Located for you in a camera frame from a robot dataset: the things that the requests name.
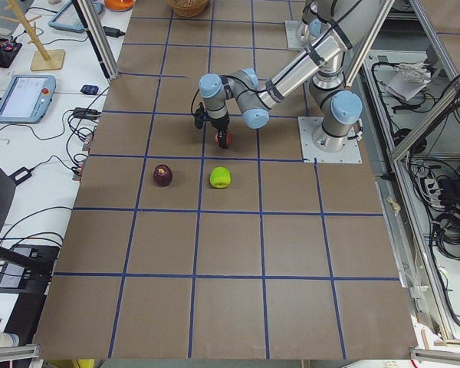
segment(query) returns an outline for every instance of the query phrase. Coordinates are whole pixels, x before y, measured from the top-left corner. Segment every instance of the cup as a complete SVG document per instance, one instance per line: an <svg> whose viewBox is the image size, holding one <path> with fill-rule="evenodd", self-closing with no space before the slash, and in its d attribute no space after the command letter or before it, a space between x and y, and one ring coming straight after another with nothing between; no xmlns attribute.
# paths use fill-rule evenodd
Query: cup
<svg viewBox="0 0 460 368"><path fill-rule="evenodd" d="M0 332L0 347L16 347L18 336L13 333Z"/></svg>

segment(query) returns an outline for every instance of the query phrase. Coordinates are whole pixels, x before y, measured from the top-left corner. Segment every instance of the tablet screen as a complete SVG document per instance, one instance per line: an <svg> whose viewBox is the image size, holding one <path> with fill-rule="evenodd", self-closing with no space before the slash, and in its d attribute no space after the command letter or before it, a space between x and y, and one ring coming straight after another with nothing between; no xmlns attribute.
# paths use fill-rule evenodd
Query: tablet screen
<svg viewBox="0 0 460 368"><path fill-rule="evenodd" d="M47 78L20 77L15 81L0 117L30 117Z"/></svg>
<svg viewBox="0 0 460 368"><path fill-rule="evenodd" d="M78 18L75 7L73 5L68 6L68 8L66 8L65 11L63 11L56 19L56 22L62 25L79 25L80 19Z"/></svg>

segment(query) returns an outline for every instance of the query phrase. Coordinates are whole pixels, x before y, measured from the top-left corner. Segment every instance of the person's hand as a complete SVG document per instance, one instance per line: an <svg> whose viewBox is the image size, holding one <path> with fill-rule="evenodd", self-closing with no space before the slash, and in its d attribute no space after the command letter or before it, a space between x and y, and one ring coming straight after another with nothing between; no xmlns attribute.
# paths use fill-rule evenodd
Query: person's hand
<svg viewBox="0 0 460 368"><path fill-rule="evenodd" d="M7 41L8 41L7 38L0 38L0 47L3 46L3 44Z"/></svg>

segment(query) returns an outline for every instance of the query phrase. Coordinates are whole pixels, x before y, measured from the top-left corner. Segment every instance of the green apple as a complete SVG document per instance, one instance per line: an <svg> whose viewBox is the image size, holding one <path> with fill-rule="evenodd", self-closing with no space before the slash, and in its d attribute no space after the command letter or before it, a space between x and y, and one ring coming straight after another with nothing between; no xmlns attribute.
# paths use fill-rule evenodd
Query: green apple
<svg viewBox="0 0 460 368"><path fill-rule="evenodd" d="M213 188L223 189L229 186L231 182L230 171L223 166L215 167L209 176L209 183Z"/></svg>

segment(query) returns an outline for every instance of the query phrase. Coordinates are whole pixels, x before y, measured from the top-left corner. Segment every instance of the orange bowl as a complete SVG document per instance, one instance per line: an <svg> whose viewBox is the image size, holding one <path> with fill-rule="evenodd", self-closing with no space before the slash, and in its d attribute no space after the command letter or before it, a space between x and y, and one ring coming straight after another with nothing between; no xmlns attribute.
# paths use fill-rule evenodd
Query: orange bowl
<svg viewBox="0 0 460 368"><path fill-rule="evenodd" d="M135 3L135 0L104 0L106 8L115 12L124 12L130 10Z"/></svg>

